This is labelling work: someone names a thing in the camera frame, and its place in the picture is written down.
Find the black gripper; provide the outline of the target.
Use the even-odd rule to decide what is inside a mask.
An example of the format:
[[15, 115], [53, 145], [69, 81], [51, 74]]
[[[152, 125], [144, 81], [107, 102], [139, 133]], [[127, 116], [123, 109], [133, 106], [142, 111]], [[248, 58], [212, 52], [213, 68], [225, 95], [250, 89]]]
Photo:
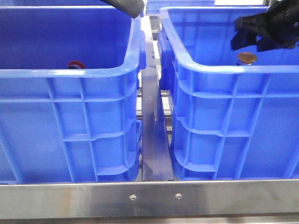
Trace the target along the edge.
[[256, 45], [257, 51], [293, 49], [299, 41], [299, 2], [275, 2], [264, 13], [239, 17], [234, 21], [236, 35], [231, 49]]

